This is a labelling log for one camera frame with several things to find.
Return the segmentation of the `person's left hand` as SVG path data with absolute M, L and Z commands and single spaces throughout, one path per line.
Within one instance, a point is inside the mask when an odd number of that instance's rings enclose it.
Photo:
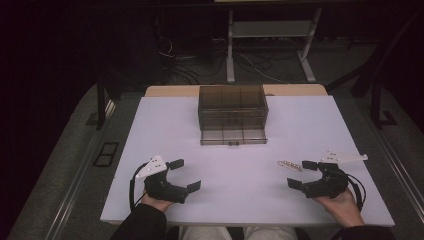
M 141 203 L 154 207 L 155 209 L 162 212 L 166 212 L 168 208 L 173 205 L 173 202 L 152 198 L 148 195 L 147 192 L 145 192 L 143 197 L 141 198 Z

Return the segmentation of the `wooden table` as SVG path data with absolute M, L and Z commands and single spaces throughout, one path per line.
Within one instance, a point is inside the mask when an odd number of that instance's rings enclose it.
M 327 96 L 326 89 L 320 84 L 264 84 L 268 96 Z M 199 85 L 150 86 L 146 97 L 197 97 Z

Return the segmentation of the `brown transparent storage box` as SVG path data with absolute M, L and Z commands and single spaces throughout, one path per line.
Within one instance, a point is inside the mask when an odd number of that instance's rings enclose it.
M 200 87 L 198 119 L 201 131 L 264 130 L 268 112 L 262 85 Z

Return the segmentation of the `white table board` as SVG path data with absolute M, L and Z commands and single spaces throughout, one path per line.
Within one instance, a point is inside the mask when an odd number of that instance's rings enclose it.
M 319 161 L 328 151 L 356 153 L 356 145 L 330 96 L 271 96 L 267 100 L 266 144 L 200 144 L 195 97 L 144 97 L 138 106 L 101 218 L 118 224 L 129 214 L 129 198 L 144 184 L 129 185 L 135 170 L 156 154 L 183 159 L 168 174 L 199 191 L 166 213 L 176 225 L 330 226 L 333 219 L 315 201 L 287 185 L 287 179 L 311 182 L 318 171 L 301 172 L 278 161 Z

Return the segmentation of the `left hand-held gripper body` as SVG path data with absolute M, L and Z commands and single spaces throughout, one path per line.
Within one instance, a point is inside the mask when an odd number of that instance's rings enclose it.
M 148 195 L 158 200 L 183 204 L 189 195 L 187 187 L 179 187 L 167 180 L 170 170 L 160 154 L 154 155 L 142 164 L 134 173 L 134 181 L 144 180 L 144 189 Z

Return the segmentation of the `pearl hair clip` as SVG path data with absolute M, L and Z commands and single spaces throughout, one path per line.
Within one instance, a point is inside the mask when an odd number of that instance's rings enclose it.
M 297 165 L 295 163 L 292 163 L 290 161 L 285 161 L 285 160 L 278 161 L 277 164 L 279 166 L 286 167 L 286 168 L 289 168 L 289 169 L 294 170 L 294 171 L 298 171 L 298 172 L 301 172 L 302 171 L 302 167 L 301 166 L 299 166 L 299 165 Z

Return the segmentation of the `black metal stand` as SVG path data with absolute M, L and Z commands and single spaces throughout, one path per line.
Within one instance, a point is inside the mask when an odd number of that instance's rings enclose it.
M 88 126 L 95 126 L 100 130 L 106 121 L 106 92 L 104 79 L 101 74 L 96 74 L 96 97 L 97 97 L 97 112 L 91 113 L 86 121 Z

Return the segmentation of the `person's legs light trousers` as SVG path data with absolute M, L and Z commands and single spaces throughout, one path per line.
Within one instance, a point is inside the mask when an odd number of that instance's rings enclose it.
M 298 240 L 292 227 L 244 227 L 243 240 Z M 178 240 L 234 240 L 226 227 L 181 227 Z

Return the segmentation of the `person's right hand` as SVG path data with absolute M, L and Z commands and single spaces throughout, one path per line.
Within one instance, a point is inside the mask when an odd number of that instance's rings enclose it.
M 335 198 L 317 197 L 314 198 L 314 201 L 321 204 L 333 219 L 343 227 L 350 228 L 365 225 L 349 189 L 346 189 Z

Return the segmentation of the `black floor frame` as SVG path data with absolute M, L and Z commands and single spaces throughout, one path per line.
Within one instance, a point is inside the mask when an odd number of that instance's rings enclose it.
M 118 150 L 118 142 L 104 142 L 99 154 L 96 156 L 93 166 L 94 167 L 109 167 L 113 163 L 113 159 Z

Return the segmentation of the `white metal stand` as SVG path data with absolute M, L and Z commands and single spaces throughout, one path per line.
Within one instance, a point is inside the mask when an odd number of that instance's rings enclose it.
M 309 50 L 314 40 L 322 9 L 314 10 L 310 20 L 284 20 L 284 21 L 235 21 L 234 12 L 229 11 L 228 37 L 226 55 L 227 82 L 235 82 L 233 40 L 240 38 L 267 38 L 267 37 L 304 37 L 305 44 L 297 53 L 300 66 L 308 83 L 315 83 L 316 78 L 307 60 Z

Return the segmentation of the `brown transparent drawer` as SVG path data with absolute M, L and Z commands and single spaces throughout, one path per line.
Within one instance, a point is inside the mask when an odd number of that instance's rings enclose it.
M 263 129 L 259 130 L 205 130 L 201 133 L 201 145 L 240 146 L 266 144 L 268 139 Z

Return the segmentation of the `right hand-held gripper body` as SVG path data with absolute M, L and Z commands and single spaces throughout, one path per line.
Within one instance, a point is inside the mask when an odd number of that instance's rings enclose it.
M 328 150 L 318 163 L 318 170 L 322 177 L 314 182 L 303 184 L 303 193 L 307 198 L 330 197 L 335 198 L 344 192 L 348 185 L 351 185 L 355 196 L 362 198 L 362 192 L 359 188 L 361 182 L 350 174 L 345 173 L 339 165 L 367 160 L 366 154 L 346 153 L 340 151 Z

